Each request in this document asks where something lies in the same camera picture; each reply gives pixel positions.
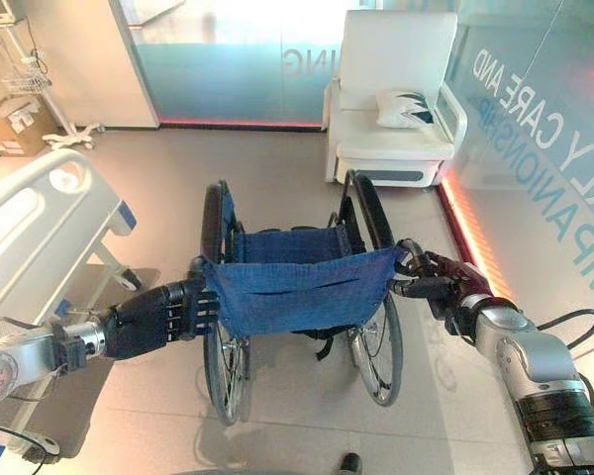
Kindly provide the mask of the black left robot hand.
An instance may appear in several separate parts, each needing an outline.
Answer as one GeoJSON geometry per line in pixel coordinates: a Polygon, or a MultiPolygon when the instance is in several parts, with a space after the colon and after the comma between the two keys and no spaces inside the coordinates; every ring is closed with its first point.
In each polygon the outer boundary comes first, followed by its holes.
{"type": "Polygon", "coordinates": [[[111,307],[100,320],[103,355],[125,360],[179,340],[205,335],[218,321],[220,303],[203,278],[171,282],[111,307]]]}

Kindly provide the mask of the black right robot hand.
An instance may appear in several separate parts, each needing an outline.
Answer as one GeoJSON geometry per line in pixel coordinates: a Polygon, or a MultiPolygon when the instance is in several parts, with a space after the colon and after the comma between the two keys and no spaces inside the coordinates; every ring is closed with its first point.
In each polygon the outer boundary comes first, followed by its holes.
{"type": "Polygon", "coordinates": [[[445,323],[449,334],[474,345],[477,317],[464,300],[493,296],[486,277],[472,264],[422,250],[410,239],[401,240],[398,246],[404,255],[395,263],[395,272],[406,279],[392,279],[389,289],[401,297],[426,300],[433,317],[445,323]]]}

